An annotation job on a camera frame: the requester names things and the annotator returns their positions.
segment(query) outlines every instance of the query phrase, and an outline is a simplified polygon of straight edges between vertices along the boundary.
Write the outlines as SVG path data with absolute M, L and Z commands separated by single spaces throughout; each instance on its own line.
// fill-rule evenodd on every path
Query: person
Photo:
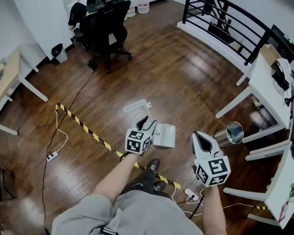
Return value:
M 126 185 L 138 155 L 127 155 L 76 206 L 57 216 L 52 235 L 226 235 L 217 186 L 205 189 L 203 233 L 156 182 L 160 161 L 153 159 Z
M 68 22 L 69 30 L 73 30 L 76 24 L 79 23 L 83 17 L 86 16 L 87 0 L 77 0 L 70 11 L 70 19 Z

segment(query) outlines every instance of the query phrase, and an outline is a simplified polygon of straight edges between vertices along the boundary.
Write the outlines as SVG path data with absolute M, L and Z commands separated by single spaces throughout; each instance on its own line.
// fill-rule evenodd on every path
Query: black shoe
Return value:
M 161 180 L 157 182 L 156 184 L 154 184 L 152 187 L 155 191 L 163 191 L 166 187 L 166 182 Z
M 160 166 L 160 160 L 159 159 L 153 159 L 151 160 L 148 165 L 147 165 L 147 169 L 152 170 L 154 173 L 156 173 L 157 169 Z

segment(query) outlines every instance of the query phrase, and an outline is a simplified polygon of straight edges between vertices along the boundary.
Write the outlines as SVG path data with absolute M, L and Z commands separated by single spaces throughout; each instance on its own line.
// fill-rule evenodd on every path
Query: power outlet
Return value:
M 47 162 L 50 162 L 51 160 L 54 160 L 57 156 L 59 156 L 59 153 L 57 153 L 56 151 L 53 152 L 51 155 L 47 156 Z
M 199 200 L 199 197 L 198 197 L 195 193 L 193 193 L 190 189 L 188 189 L 188 188 L 186 188 L 186 189 L 184 190 L 184 193 L 185 193 L 186 195 L 188 195 L 189 200 L 190 200 L 190 199 L 192 199 L 192 200 L 194 200 L 194 201 L 198 201 L 198 200 Z

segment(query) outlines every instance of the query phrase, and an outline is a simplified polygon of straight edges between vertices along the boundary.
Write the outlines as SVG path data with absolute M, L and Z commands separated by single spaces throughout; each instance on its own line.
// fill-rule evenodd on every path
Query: black office chair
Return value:
M 132 54 L 123 50 L 127 38 L 123 22 L 130 4 L 128 0 L 87 0 L 87 11 L 91 14 L 81 20 L 79 28 L 87 39 L 88 49 L 99 54 L 88 63 L 93 70 L 97 68 L 96 60 L 104 57 L 106 73 L 110 74 L 112 53 L 124 54 L 128 60 L 132 59 Z M 112 33 L 117 41 L 109 45 L 109 35 Z

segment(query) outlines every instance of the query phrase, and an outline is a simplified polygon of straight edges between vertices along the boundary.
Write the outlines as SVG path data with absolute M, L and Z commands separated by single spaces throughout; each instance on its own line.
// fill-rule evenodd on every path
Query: yellow black caution tape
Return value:
M 269 208 L 266 206 L 254 206 L 254 208 L 259 209 L 259 210 L 269 210 Z
M 112 151 L 114 154 L 116 154 L 118 157 L 121 157 L 123 156 L 123 153 L 120 152 L 120 151 L 117 151 L 115 149 L 113 149 L 111 147 L 111 145 L 109 145 L 107 142 L 105 142 L 104 140 L 102 140 L 100 137 L 98 137 L 92 130 L 90 130 L 85 124 L 83 124 L 72 112 L 70 112 L 67 108 L 64 107 L 64 105 L 58 103 L 56 106 L 55 106 L 55 110 L 58 111 L 58 106 L 64 111 L 66 112 L 71 118 L 73 118 L 76 123 L 78 123 L 80 126 L 83 127 L 83 129 L 89 134 L 91 135 L 92 137 L 94 137 L 95 140 L 97 140 L 99 143 L 101 143 L 103 146 L 105 146 L 109 151 Z M 135 163 L 134 165 L 135 167 L 139 168 L 140 170 L 145 170 L 146 167 L 139 164 L 139 163 Z M 176 183 L 176 182 L 173 182 L 159 174 L 156 173 L 156 178 L 160 179 L 160 180 L 163 180 L 164 182 L 166 182 L 166 184 L 168 185 L 171 185 L 177 189 L 181 189 L 181 185 Z

